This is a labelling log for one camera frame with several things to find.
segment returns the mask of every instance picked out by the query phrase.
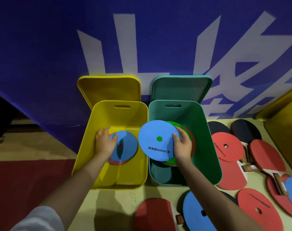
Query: green bin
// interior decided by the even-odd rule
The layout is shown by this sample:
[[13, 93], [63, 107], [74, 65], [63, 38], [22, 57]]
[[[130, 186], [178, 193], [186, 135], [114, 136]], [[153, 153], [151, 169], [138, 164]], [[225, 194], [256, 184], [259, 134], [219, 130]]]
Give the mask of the green bin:
[[[222, 179], [222, 170], [206, 117], [199, 104], [211, 85], [211, 78], [205, 75], [170, 75], [156, 78], [152, 86], [149, 121], [173, 121], [189, 129], [196, 140], [192, 162], [216, 185]], [[187, 186], [177, 167], [170, 167], [150, 158], [148, 160], [149, 174], [155, 185]]]

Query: hand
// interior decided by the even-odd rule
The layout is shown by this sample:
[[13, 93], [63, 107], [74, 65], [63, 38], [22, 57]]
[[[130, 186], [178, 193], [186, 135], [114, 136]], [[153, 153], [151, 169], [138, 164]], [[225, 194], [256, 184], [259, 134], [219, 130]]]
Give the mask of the hand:
[[112, 155], [118, 140], [118, 135], [116, 134], [111, 140], [108, 134], [110, 127], [101, 128], [96, 134], [96, 155], [102, 156], [105, 161], [109, 159]]
[[173, 133], [174, 155], [176, 158], [176, 163], [191, 162], [192, 142], [183, 129], [179, 127], [176, 127], [176, 129], [181, 134], [180, 141], [179, 137]]

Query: white sleeve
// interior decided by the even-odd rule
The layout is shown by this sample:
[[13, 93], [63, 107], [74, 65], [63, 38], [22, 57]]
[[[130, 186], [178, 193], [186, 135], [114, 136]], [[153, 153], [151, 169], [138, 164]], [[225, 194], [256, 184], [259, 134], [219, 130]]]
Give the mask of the white sleeve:
[[32, 210], [11, 231], [64, 231], [64, 226], [54, 209], [40, 206]]

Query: red floor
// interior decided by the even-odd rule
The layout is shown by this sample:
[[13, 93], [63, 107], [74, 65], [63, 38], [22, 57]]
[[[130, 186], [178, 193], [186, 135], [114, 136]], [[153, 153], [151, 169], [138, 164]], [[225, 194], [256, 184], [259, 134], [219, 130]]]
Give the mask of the red floor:
[[0, 231], [10, 230], [70, 177], [74, 159], [0, 162]]

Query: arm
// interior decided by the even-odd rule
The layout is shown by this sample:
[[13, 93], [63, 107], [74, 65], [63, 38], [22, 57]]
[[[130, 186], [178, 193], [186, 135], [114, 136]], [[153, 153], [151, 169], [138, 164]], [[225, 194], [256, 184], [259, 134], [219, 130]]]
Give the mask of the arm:
[[56, 211], [65, 230], [69, 228], [103, 165], [116, 146], [118, 135], [111, 140], [108, 131], [109, 127], [105, 130], [101, 128], [98, 131], [95, 140], [95, 156], [40, 204], [40, 206], [49, 206]]
[[182, 140], [173, 134], [177, 166], [207, 216], [217, 230], [263, 230], [239, 206], [230, 201], [193, 165], [192, 143], [187, 133], [176, 127]]

